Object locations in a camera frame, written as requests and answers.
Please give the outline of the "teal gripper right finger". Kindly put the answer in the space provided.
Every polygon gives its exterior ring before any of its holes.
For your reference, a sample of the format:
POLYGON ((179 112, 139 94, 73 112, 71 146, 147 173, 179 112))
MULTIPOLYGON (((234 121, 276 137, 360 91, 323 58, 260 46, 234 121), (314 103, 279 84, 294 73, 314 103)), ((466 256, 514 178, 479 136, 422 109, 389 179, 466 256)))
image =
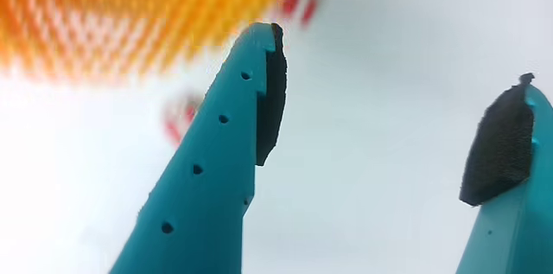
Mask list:
POLYGON ((479 122, 459 198, 480 211, 457 274, 552 274, 552 106, 533 78, 479 122))

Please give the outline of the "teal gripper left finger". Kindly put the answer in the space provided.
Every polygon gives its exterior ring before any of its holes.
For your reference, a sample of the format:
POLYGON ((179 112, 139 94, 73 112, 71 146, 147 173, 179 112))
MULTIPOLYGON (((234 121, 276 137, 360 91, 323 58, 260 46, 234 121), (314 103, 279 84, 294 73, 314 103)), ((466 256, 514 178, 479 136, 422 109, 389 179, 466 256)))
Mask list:
POLYGON ((111 274, 240 274, 255 168, 276 146, 287 62, 283 30, 235 41, 178 150, 137 216, 111 274))

